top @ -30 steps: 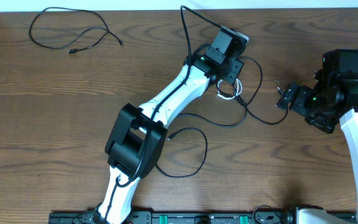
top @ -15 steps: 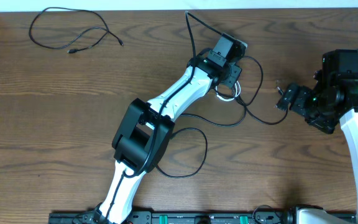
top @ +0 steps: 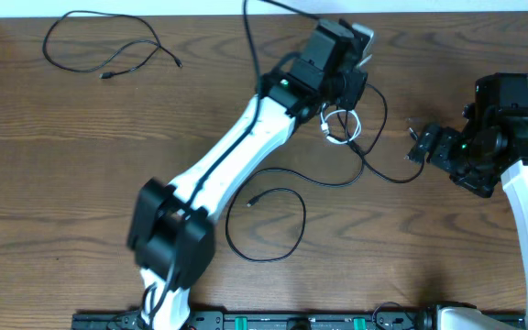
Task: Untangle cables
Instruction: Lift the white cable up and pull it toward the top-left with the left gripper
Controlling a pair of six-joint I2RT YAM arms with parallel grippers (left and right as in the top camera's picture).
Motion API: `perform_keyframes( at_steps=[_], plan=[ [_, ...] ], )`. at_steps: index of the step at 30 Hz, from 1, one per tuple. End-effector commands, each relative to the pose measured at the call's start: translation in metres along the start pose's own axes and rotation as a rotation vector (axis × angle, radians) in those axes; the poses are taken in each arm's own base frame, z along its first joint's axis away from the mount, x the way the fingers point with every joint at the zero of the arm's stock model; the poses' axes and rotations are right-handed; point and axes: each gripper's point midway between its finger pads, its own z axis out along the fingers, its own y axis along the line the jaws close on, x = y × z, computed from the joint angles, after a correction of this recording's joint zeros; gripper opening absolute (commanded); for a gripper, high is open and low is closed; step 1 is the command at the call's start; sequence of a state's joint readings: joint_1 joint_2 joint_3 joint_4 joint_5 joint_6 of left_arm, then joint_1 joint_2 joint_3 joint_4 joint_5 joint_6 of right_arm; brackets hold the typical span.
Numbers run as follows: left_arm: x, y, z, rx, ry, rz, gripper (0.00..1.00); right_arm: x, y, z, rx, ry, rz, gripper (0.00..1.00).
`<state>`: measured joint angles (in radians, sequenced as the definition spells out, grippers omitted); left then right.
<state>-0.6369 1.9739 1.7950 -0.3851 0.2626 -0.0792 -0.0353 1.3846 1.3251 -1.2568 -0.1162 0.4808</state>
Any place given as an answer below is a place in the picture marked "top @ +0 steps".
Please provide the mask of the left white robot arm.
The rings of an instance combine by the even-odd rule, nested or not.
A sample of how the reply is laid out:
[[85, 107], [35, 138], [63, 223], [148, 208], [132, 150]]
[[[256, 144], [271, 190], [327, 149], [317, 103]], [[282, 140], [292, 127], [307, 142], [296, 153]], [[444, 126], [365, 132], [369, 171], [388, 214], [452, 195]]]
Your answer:
[[303, 51], [260, 75], [244, 113], [197, 163], [167, 184], [151, 179], [141, 188], [126, 244], [145, 285], [142, 328], [183, 326], [190, 289], [215, 255], [215, 227], [228, 201], [323, 108], [356, 107], [373, 40], [373, 30], [360, 24], [318, 20]]

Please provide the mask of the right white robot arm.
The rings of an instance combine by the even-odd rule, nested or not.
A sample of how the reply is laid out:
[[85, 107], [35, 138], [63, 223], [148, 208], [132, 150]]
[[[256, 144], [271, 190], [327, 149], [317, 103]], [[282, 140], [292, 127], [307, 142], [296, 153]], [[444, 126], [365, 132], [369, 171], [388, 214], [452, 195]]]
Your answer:
[[448, 173], [451, 182], [481, 198], [502, 187], [522, 254], [528, 328], [528, 73], [494, 73], [478, 79], [475, 90], [462, 130], [428, 124], [407, 157]]

